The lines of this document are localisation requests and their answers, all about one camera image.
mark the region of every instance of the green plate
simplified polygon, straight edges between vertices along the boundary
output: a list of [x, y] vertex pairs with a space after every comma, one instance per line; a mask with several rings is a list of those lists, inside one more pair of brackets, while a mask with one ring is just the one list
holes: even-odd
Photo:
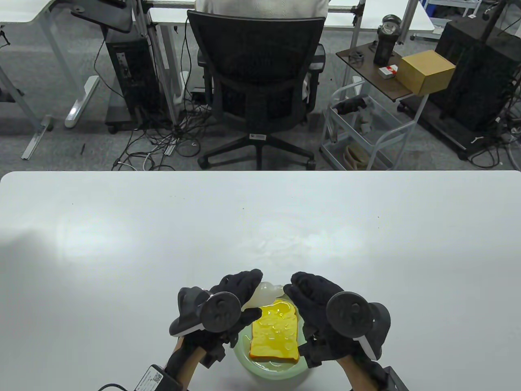
[[[290, 298], [286, 295], [281, 296], [279, 299], [288, 301], [293, 304]], [[302, 320], [299, 311], [297, 310], [296, 316], [298, 319], [297, 327], [299, 334], [297, 336], [297, 342], [299, 346], [306, 342], [304, 333], [302, 332], [302, 326], [304, 321]], [[307, 370], [306, 360], [299, 357], [299, 361], [296, 364], [291, 363], [280, 363], [280, 362], [255, 362], [250, 358], [250, 342], [252, 340], [252, 326], [245, 327], [239, 333], [239, 340], [237, 345], [233, 348], [237, 359], [251, 373], [263, 377], [269, 380], [285, 380], [291, 377], [297, 376]]]

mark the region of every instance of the white shirt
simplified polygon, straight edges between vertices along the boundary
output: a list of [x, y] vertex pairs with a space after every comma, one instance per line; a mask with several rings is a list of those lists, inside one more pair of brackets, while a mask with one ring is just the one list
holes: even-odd
[[195, 0], [200, 12], [269, 19], [327, 17], [328, 5], [328, 0]]

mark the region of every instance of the brown box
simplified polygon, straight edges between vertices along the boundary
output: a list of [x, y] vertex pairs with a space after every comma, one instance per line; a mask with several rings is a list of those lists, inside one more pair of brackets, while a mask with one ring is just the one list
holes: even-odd
[[434, 50], [402, 57], [396, 79], [415, 95], [422, 96], [448, 87], [456, 67]]

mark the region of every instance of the brown tabletop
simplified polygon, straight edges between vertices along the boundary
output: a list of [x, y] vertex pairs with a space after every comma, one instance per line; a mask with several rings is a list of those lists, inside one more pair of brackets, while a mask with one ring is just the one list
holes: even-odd
[[[405, 88], [401, 83], [399, 83], [395, 78], [384, 79], [382, 76], [378, 74], [378, 65], [373, 63], [373, 58], [375, 58], [375, 53], [369, 49], [372, 43], [368, 43], [366, 45], [357, 46], [353, 49], [347, 49], [337, 53], [337, 56], [340, 57], [342, 61], [344, 61], [348, 66], [353, 68], [356, 72], [360, 74], [364, 79], [366, 79], [369, 83], [374, 85], [381, 93], [387, 96], [393, 102], [396, 99], [403, 98], [404, 96], [412, 94], [410, 90]], [[351, 52], [361, 52], [364, 55], [363, 61], [358, 60], [349, 60], [349, 54]], [[400, 62], [400, 56], [398, 53], [393, 52], [391, 59], [389, 60], [389, 65], [396, 64]]]

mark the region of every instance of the black mesh chair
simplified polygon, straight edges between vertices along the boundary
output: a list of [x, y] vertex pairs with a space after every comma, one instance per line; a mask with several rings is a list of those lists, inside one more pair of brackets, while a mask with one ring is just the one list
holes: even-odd
[[[188, 11], [188, 19], [200, 48], [197, 63], [204, 68], [213, 116], [247, 133], [206, 152], [198, 160], [200, 167], [210, 167], [209, 157], [253, 145], [261, 169], [262, 148], [269, 145], [307, 157], [306, 168], [315, 169], [312, 152], [271, 134], [292, 129], [315, 107], [318, 74], [326, 62], [318, 44], [325, 18], [254, 19]], [[303, 99], [308, 72], [309, 94]]]

